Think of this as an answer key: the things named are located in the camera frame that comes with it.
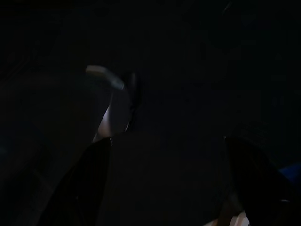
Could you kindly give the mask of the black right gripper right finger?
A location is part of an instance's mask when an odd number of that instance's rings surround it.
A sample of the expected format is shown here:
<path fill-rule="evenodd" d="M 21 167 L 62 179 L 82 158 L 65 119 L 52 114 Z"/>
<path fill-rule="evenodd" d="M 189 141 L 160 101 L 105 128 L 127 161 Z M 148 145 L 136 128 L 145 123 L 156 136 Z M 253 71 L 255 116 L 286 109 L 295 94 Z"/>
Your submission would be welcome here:
<path fill-rule="evenodd" d="M 301 192 L 264 152 L 239 137 L 226 137 L 232 181 L 250 226 L 301 226 Z"/>

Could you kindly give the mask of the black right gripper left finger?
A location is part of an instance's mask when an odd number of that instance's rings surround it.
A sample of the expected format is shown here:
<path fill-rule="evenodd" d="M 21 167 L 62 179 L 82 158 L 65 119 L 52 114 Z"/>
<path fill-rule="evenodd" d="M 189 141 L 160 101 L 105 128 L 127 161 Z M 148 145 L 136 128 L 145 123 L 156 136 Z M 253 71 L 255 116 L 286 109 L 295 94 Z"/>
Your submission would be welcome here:
<path fill-rule="evenodd" d="M 95 226 L 107 180 L 111 147 L 111 139 L 105 138 L 84 151 L 60 181 L 40 217 L 40 226 Z"/>

